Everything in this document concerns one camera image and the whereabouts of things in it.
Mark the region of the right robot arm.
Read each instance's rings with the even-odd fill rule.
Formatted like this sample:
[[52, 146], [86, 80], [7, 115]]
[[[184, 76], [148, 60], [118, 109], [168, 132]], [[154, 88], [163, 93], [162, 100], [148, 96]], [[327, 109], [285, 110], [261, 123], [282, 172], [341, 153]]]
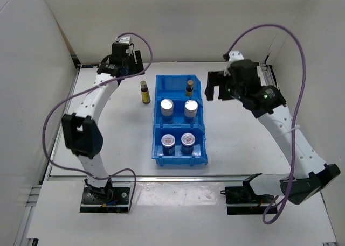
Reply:
[[289, 174], [257, 173], [243, 181], [242, 196], [254, 203], [262, 195], [287, 196], [299, 205], [327, 187], [341, 173], [335, 164], [327, 164], [312, 148], [295, 125], [280, 90], [274, 85], [263, 86], [257, 63], [239, 60], [225, 71], [209, 71], [205, 95], [214, 98], [219, 88], [222, 101], [238, 100], [267, 129], [291, 167]]

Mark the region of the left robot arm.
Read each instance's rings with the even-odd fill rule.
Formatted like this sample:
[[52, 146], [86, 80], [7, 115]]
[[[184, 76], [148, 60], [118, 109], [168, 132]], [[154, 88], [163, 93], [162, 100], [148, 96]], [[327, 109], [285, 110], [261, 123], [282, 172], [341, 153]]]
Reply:
[[73, 113], [64, 114], [61, 119], [65, 146], [81, 162], [87, 172], [85, 184], [101, 203], [112, 200], [113, 190], [100, 156], [104, 140], [98, 120], [108, 99], [121, 83], [120, 78], [143, 70], [141, 53], [131, 50], [132, 46], [129, 37], [112, 44], [111, 54], [103, 59], [97, 70], [93, 91], [87, 92]]

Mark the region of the brown bottle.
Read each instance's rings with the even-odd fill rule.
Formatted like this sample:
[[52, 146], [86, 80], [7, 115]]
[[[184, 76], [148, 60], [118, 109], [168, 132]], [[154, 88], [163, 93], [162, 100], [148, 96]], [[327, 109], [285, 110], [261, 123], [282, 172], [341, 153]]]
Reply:
[[150, 95], [149, 95], [149, 90], [148, 90], [148, 87], [147, 87], [147, 83], [142, 80], [140, 82], [140, 86], [141, 86], [141, 98], [142, 98], [142, 102], [144, 104], [148, 104], [150, 103]]
[[185, 88], [185, 95], [187, 97], [192, 97], [194, 92], [194, 82], [192, 80], [187, 81], [187, 86]]

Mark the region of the grey-lid spice jar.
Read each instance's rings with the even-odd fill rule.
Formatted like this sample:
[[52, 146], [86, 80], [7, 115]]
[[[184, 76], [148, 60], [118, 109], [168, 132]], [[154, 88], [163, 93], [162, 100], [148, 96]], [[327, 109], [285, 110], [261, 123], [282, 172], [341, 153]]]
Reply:
[[162, 152], [164, 155], [172, 156], [175, 153], [176, 139], [172, 134], [165, 134], [161, 138]]
[[195, 144], [195, 136], [192, 133], [184, 133], [181, 136], [181, 151], [183, 154], [192, 154]]

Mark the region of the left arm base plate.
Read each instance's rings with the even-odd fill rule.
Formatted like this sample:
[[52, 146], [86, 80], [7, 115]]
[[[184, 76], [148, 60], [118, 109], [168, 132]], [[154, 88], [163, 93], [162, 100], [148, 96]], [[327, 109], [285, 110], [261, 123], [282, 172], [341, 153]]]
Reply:
[[81, 197], [80, 213], [128, 213], [130, 203], [131, 183], [112, 184], [112, 190], [108, 199], [98, 199], [89, 187], [84, 186]]

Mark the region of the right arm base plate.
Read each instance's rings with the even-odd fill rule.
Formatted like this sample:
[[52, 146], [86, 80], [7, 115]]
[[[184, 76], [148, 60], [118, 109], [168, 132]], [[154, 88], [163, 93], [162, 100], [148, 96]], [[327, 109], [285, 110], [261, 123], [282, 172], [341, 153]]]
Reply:
[[220, 191], [225, 196], [227, 215], [262, 215], [274, 199], [272, 195], [251, 197], [243, 187], [225, 187]]

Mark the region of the white blue can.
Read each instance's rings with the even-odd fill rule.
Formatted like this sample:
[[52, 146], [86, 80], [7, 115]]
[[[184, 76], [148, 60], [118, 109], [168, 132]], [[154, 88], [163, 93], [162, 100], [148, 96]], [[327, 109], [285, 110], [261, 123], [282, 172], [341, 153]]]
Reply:
[[198, 111], [198, 103], [195, 100], [187, 100], [184, 105], [184, 119], [193, 123]]
[[166, 122], [173, 120], [174, 103], [171, 99], [163, 99], [160, 104], [162, 119]]

